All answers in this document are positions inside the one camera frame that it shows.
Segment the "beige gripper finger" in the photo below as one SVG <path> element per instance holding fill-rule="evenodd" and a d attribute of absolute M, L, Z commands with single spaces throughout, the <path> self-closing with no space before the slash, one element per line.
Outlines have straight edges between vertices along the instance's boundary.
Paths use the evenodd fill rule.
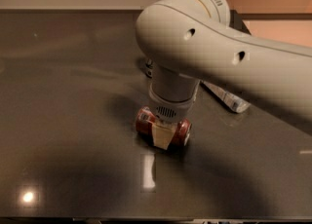
<path fill-rule="evenodd" d="M 176 124 L 156 120 L 150 122 L 153 145 L 167 150 L 176 132 Z"/>

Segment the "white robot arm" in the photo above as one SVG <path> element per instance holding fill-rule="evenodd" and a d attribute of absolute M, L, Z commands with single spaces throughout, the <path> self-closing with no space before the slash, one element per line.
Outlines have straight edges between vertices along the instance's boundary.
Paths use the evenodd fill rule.
<path fill-rule="evenodd" d="M 162 0 L 136 21 L 136 41 L 152 60 L 149 116 L 136 129 L 155 146 L 184 145 L 185 117 L 200 82 L 233 93 L 310 132 L 312 49 L 230 27 L 226 0 Z"/>

